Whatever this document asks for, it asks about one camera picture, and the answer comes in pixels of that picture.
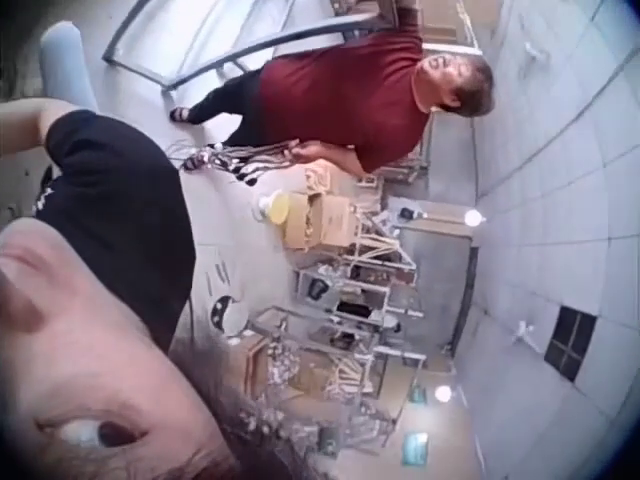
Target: dark window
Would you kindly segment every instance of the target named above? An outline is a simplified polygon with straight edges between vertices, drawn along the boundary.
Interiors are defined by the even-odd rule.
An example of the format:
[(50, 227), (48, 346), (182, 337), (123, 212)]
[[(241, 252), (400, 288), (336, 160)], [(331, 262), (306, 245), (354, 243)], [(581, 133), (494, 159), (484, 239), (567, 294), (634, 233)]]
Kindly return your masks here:
[(544, 360), (563, 377), (574, 382), (593, 336), (596, 317), (569, 307), (560, 307)]

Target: cardboard box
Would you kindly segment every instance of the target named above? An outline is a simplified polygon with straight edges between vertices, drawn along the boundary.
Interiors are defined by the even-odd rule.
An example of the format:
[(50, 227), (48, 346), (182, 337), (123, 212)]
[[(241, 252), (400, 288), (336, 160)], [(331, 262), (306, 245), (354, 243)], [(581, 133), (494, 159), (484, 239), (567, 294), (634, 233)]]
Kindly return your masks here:
[(291, 193), (290, 198), (284, 226), (287, 248), (348, 247), (353, 242), (357, 218), (349, 198), (304, 193)]

